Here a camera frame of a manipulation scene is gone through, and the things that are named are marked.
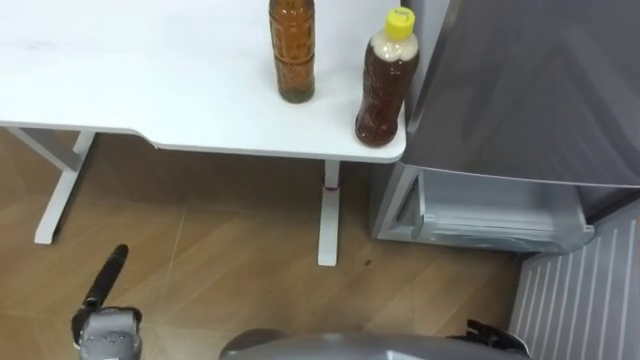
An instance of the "wooden floor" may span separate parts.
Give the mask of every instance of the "wooden floor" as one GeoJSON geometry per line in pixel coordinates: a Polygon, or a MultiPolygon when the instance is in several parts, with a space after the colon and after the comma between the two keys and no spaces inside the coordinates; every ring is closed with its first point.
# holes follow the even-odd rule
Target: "wooden floor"
{"type": "Polygon", "coordinates": [[[70,317],[118,243],[131,251],[108,303],[143,311],[147,359],[215,359],[255,327],[450,335],[511,312],[511,255],[368,238],[365,165],[343,166],[335,268],[316,265],[318,161],[103,135],[52,246],[33,235],[56,169],[0,129],[0,174],[2,359],[76,358],[70,317]]]}

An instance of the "table leg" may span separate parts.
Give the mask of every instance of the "table leg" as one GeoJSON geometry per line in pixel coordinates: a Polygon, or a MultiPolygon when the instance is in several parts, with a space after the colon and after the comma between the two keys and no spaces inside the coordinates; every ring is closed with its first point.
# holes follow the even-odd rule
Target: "table leg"
{"type": "Polygon", "coordinates": [[[338,262],[338,222],[340,212],[340,162],[324,163],[324,188],[320,213],[318,265],[336,266],[338,262]]]}
{"type": "Polygon", "coordinates": [[[9,131],[62,170],[35,236],[36,244],[51,244],[95,133],[81,132],[73,149],[69,149],[52,130],[9,128],[9,131]]]}

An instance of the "refrigerator drawer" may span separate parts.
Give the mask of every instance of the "refrigerator drawer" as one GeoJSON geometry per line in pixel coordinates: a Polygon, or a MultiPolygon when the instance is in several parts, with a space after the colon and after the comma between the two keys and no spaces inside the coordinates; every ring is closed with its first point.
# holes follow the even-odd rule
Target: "refrigerator drawer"
{"type": "Polygon", "coordinates": [[[573,186],[422,170],[397,224],[415,242],[565,253],[594,236],[573,186]]]}

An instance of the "table foot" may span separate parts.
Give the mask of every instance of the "table foot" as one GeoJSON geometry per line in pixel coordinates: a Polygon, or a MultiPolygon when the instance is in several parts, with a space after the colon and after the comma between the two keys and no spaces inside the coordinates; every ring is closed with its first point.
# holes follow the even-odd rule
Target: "table foot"
{"type": "MultiPolygon", "coordinates": [[[[14,128],[11,132],[16,134],[16,136],[18,136],[17,134],[20,134],[20,136],[18,137],[27,145],[36,149],[38,153],[46,153],[47,155],[45,156],[43,154],[43,156],[50,160],[54,165],[59,166],[59,164],[63,162],[62,159],[55,157],[55,151],[47,151],[51,150],[52,148],[48,147],[48,144],[46,142],[40,141],[41,139],[35,137],[30,137],[29,131],[22,131],[22,129],[14,128]]],[[[50,136],[49,140],[52,140],[55,137],[52,132],[47,136],[50,136]]],[[[76,166],[74,166],[73,168],[59,166],[62,168],[62,174],[60,175],[58,184],[51,194],[49,204],[47,204],[47,208],[45,209],[44,214],[42,214],[42,219],[40,220],[40,224],[38,225],[38,228],[36,230],[36,244],[49,245],[53,242],[53,238],[59,229],[58,225],[60,223],[60,219],[62,218],[64,209],[76,184],[78,175],[82,170],[82,165],[87,158],[87,154],[89,153],[89,148],[91,147],[91,143],[93,142],[94,137],[94,132],[81,132],[80,135],[78,135],[78,139],[76,140],[76,143],[73,147],[73,153],[78,155],[78,162],[77,164],[75,164],[76,166]]]]}
{"type": "Polygon", "coordinates": [[[318,265],[336,266],[338,263],[338,222],[340,214],[340,189],[322,191],[320,213],[320,240],[318,265]]]}
{"type": "Polygon", "coordinates": [[[338,223],[340,218],[340,162],[327,160],[324,165],[324,188],[320,212],[318,265],[336,266],[338,263],[338,223]]]}

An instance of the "yellow bottle cap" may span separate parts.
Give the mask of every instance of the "yellow bottle cap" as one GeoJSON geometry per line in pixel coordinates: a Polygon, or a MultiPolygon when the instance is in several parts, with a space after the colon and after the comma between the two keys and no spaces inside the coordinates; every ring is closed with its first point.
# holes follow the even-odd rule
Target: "yellow bottle cap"
{"type": "Polygon", "coordinates": [[[406,39],[413,33],[413,25],[416,23],[416,14],[404,6],[397,7],[387,15],[384,32],[395,40],[406,39]]]}

